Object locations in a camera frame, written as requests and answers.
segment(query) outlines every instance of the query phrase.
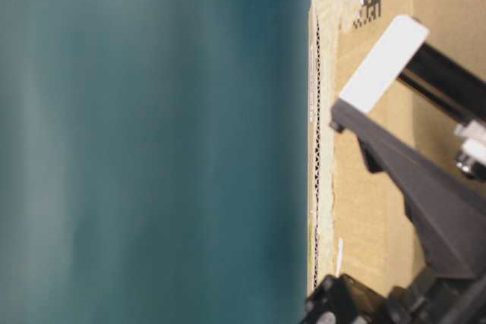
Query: cardboard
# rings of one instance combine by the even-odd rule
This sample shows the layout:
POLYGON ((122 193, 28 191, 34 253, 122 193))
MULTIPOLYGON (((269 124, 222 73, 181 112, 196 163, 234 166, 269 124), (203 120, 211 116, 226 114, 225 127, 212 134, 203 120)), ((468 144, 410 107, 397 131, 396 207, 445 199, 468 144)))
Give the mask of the cardboard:
MULTIPOLYGON (((336 269, 387 294, 423 265, 402 194, 386 174, 370 175, 355 136, 327 127, 342 87, 399 14, 420 20, 428 43, 486 80, 486 0, 312 0, 309 21, 308 288, 336 269)), ((371 117, 429 159, 462 178, 454 165, 455 124, 394 83, 371 117)), ((478 183, 468 184, 480 192, 478 183)))

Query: cardboard box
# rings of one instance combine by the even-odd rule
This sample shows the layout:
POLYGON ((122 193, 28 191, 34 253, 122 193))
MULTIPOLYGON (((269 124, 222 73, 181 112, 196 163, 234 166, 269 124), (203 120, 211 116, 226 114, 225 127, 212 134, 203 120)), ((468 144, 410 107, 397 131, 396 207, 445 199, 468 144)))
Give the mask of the cardboard box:
MULTIPOLYGON (((431 31, 428 43, 486 80, 485 4, 486 0, 312 0, 309 291, 339 269, 386 294, 393 285, 406 286, 424 265, 420 244, 403 213, 402 194, 386 174, 366 171, 353 134, 336 136, 327 127, 330 107, 398 14, 417 18, 431 31)), ((402 84, 393 84, 371 116, 462 178, 454 164, 461 142, 453 136, 455 124, 402 84)), ((484 191, 478 183, 469 184, 484 191)))

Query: black plastic part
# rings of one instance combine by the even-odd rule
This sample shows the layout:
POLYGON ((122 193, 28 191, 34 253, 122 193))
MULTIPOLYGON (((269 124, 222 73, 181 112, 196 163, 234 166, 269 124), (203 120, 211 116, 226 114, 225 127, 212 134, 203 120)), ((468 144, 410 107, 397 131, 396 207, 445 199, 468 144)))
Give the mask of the black plastic part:
POLYGON ((467 178, 473 178, 481 182, 486 181, 486 167, 467 153, 464 153, 462 150, 459 151, 456 156, 456 162, 467 178))
POLYGON ((384 315, 385 300, 347 275, 328 275, 307 299, 307 315, 301 324, 321 324, 324 315, 336 317, 337 324, 393 324, 384 315))
POLYGON ((486 200, 338 99, 332 119, 356 134, 402 191, 407 215, 439 278, 475 279, 486 271, 486 200))
POLYGON ((427 43, 399 75, 405 85, 461 124, 486 124, 486 83, 427 43))
POLYGON ((376 174, 378 172, 382 172, 383 169, 381 168, 380 164, 374 159, 373 154, 368 152, 368 148, 366 147, 366 143, 363 142, 358 138, 359 148, 361 150, 361 154, 363 156, 363 162, 368 171, 372 174, 376 174))

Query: teal background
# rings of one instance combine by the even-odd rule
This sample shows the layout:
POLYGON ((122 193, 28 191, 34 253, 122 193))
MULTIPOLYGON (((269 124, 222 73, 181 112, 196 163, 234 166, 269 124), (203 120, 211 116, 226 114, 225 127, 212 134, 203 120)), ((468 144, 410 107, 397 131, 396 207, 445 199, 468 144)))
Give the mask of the teal background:
POLYGON ((0 322, 297 322, 309 0, 0 0, 0 322))

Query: corrugated cardboard edge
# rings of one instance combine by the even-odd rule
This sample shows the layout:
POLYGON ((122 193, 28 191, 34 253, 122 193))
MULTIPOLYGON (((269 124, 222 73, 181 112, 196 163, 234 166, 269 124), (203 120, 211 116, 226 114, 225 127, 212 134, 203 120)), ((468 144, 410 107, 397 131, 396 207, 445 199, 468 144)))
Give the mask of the corrugated cardboard edge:
POLYGON ((359 8, 359 0, 312 0, 309 14, 309 291, 334 268, 334 135, 328 124, 339 32, 351 29, 359 8))

